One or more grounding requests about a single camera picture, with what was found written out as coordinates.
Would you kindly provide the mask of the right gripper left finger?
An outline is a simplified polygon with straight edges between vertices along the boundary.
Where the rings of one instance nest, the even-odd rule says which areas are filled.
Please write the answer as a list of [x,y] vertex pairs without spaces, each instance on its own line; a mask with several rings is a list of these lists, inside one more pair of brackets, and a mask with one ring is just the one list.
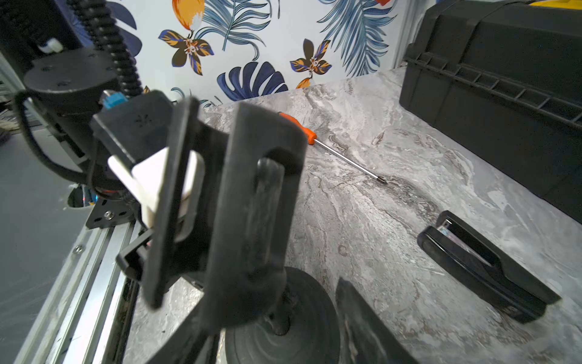
[[216,363],[220,335],[202,327],[199,312],[193,309],[148,363]]

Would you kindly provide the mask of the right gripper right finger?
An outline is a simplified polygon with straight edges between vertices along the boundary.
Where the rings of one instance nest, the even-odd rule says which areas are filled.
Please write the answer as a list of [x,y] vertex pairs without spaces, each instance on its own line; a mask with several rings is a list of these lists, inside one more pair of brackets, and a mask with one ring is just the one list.
[[340,278],[336,286],[342,353],[348,363],[416,363],[394,334],[356,290]]

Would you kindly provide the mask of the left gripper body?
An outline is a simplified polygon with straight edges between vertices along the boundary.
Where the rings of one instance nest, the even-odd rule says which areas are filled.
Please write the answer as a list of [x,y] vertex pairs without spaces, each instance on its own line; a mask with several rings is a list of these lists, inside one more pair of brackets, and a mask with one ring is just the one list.
[[162,187],[170,161],[172,103],[163,92],[135,98],[105,91],[102,110],[90,122],[95,138],[111,154],[107,164],[133,194],[146,227],[162,215]]

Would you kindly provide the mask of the black round stand base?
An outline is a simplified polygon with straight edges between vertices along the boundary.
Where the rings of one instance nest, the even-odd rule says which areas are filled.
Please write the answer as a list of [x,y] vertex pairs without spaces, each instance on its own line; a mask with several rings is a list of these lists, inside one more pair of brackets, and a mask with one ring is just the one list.
[[275,311],[226,330],[229,363],[338,363],[340,331],[327,291],[298,268],[286,268],[286,288]]

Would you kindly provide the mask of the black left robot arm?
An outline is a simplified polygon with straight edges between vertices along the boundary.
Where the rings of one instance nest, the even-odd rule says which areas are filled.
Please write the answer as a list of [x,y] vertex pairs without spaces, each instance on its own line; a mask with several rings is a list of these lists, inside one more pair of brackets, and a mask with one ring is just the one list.
[[[69,49],[49,30],[33,23],[27,1],[3,1],[3,42],[28,39],[41,51],[23,76],[24,88],[15,94],[14,107],[25,139],[45,167],[77,184],[88,186],[102,200],[123,200],[131,194],[142,206],[142,220],[169,216],[162,188],[147,183],[170,179],[150,163],[160,156],[164,168],[171,164],[168,136],[177,107],[160,92],[145,94],[125,39],[104,1],[74,1],[93,46]],[[51,160],[34,139],[24,103],[34,99],[47,107],[53,126],[66,144],[81,152],[79,170]]]

